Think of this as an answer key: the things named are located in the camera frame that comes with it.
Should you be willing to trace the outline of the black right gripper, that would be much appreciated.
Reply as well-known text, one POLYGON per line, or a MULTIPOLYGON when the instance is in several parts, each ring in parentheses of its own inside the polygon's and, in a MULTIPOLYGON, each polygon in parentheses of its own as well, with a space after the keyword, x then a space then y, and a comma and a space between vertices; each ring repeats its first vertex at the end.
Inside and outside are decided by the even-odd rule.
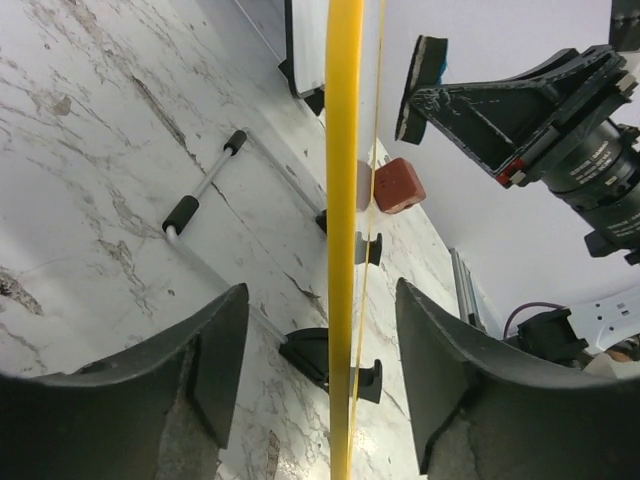
POLYGON ((591 227, 591 256, 636 264, 639 130, 612 119, 636 86, 625 58, 596 45, 504 80, 423 87, 411 104, 503 187, 544 183, 591 227))

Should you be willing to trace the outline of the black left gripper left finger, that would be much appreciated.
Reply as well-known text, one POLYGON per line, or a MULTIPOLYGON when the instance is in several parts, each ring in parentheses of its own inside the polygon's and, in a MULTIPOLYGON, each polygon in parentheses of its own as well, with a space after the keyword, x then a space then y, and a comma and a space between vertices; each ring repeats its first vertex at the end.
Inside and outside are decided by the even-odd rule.
POLYGON ((157 479, 210 472, 229 443, 249 292, 71 374, 1 377, 5 479, 157 479))

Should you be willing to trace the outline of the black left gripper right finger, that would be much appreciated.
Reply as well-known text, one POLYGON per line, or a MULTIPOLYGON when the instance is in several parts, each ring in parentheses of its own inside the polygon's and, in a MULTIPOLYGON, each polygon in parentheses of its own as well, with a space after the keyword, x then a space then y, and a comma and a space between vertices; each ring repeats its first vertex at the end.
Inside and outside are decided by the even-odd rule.
POLYGON ((419 472, 430 479, 635 479, 639 382, 560 366, 406 279, 395 318, 419 472))

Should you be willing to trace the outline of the blue whiteboard eraser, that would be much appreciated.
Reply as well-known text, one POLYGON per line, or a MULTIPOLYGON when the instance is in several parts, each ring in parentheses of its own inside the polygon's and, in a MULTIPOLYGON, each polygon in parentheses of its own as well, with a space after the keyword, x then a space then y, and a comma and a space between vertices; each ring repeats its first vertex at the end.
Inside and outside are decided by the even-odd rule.
POLYGON ((441 84, 447 68, 448 43, 447 38, 418 36, 401 97, 394 134, 396 141, 412 145, 421 143, 427 128, 427 119, 411 104, 411 98, 420 88, 441 84))

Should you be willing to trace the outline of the yellow framed whiteboard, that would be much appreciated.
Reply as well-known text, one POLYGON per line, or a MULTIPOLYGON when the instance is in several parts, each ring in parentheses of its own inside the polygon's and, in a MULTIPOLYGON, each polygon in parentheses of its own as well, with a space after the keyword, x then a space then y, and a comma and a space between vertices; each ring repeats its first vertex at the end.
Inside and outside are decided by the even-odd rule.
POLYGON ((330 476, 353 473, 372 249, 383 1, 329 4, 325 71, 330 476))

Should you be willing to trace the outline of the metal whiteboard support leg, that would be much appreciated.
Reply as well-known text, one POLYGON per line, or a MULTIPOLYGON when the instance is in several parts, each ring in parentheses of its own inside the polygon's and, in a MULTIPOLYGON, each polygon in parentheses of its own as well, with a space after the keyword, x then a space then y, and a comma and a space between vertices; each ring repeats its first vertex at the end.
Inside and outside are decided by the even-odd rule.
POLYGON ((250 307, 277 336, 328 324, 324 147, 250 131, 234 156, 207 164, 206 187, 181 191, 198 201, 176 232, 169 285, 173 304, 194 311, 244 284, 250 307))

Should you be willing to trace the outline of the black framed whiteboard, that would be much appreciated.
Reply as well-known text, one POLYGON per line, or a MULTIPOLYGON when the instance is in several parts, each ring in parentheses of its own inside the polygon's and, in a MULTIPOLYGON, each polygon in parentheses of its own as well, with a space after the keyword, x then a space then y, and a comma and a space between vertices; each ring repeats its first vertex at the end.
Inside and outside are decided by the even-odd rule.
POLYGON ((285 1, 285 58, 279 69, 294 98, 319 116, 325 107, 328 1, 285 1))

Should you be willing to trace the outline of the red small box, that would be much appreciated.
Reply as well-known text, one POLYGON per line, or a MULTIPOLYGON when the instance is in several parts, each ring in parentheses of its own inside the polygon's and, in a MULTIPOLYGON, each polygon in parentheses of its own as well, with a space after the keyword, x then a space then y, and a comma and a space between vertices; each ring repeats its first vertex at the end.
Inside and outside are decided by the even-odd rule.
POLYGON ((426 192, 413 165, 398 157, 375 171, 374 198, 383 213, 393 215, 421 203, 426 192))

